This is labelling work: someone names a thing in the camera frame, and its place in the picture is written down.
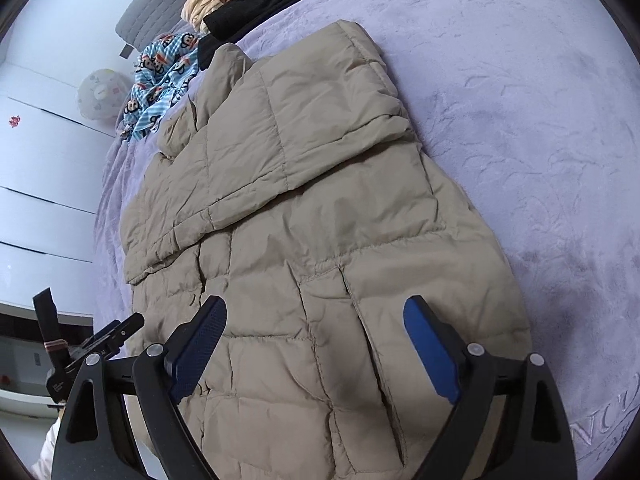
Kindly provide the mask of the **white wardrobe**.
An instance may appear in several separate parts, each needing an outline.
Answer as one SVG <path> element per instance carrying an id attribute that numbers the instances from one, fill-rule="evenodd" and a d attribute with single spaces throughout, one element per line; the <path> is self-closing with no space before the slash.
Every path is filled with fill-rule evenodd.
<path id="1" fill-rule="evenodd" d="M 96 303 L 93 227 L 114 130 L 77 114 L 75 90 L 1 66 L 1 300 L 29 309 L 50 289 L 61 312 Z"/>

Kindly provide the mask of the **covered standing fan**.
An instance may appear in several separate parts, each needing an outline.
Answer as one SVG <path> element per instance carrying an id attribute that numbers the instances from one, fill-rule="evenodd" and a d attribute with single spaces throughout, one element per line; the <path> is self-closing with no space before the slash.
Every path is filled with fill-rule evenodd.
<path id="1" fill-rule="evenodd" d="M 99 122 L 116 118 L 130 91 L 129 79 L 104 68 L 92 72 L 77 89 L 77 105 L 83 118 Z"/>

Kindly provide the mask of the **grey quilted headboard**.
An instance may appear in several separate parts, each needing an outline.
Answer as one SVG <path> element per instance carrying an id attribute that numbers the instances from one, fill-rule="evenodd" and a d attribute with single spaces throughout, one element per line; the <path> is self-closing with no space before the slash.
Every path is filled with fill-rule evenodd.
<path id="1" fill-rule="evenodd" d="M 116 35 L 128 46 L 143 50 L 154 38 L 180 22 L 186 0 L 132 0 L 115 26 Z"/>

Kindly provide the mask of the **beige puffer jacket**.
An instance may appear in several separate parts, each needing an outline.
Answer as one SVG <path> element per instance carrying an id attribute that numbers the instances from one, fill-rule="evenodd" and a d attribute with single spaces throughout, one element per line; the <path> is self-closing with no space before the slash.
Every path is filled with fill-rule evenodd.
<path id="1" fill-rule="evenodd" d="M 378 47 L 338 21 L 271 58 L 217 50 L 165 122 L 120 232 L 141 352 L 224 300 L 180 410 L 221 479 L 408 479 L 444 424 L 402 322 L 529 352 L 498 240 L 422 150 Z"/>

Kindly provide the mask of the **blue monkey print garment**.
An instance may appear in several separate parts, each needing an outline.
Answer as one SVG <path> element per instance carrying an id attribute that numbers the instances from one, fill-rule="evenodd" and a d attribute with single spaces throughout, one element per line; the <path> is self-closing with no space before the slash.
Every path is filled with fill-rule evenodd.
<path id="1" fill-rule="evenodd" d="M 167 111 L 180 101 L 200 71 L 198 44 L 202 34 L 180 32 L 159 36 L 143 49 L 134 71 L 134 84 L 122 110 L 125 141 L 154 132 Z"/>

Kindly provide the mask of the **lavender bed blanket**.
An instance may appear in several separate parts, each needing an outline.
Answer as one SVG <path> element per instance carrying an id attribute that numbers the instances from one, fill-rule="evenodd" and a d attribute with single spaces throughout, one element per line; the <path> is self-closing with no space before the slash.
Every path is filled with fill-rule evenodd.
<path id="1" fill-rule="evenodd" d="M 599 0 L 300 0 L 228 44 L 258 61 L 338 21 L 373 40 L 422 150 L 498 240 L 522 294 L 529 352 L 558 384 L 578 477 L 596 478 L 639 411 L 637 58 Z M 96 327 L 137 312 L 122 217 L 160 128 L 206 70 L 154 132 L 119 136 L 108 152 Z"/>

